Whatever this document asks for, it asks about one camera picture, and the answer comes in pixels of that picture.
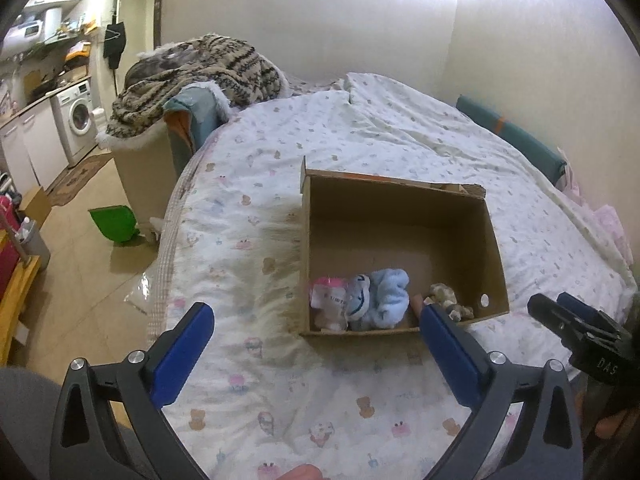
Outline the person's right hand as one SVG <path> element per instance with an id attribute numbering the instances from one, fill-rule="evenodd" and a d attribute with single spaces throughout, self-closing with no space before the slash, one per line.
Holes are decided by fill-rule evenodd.
<path id="1" fill-rule="evenodd" d="M 586 419 L 586 392 L 578 391 L 575 396 L 575 405 L 582 437 L 585 438 L 593 431 L 601 440 L 624 440 L 629 437 L 634 425 L 639 419 L 639 409 L 623 410 L 615 415 L 602 418 L 597 422 L 588 422 Z"/>

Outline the person's left hand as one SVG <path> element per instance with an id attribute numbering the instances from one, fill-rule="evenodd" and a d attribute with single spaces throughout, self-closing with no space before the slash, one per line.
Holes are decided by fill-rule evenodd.
<path id="1" fill-rule="evenodd" d="M 311 464 L 303 464 L 282 474 L 277 480 L 323 480 L 322 471 Z"/>

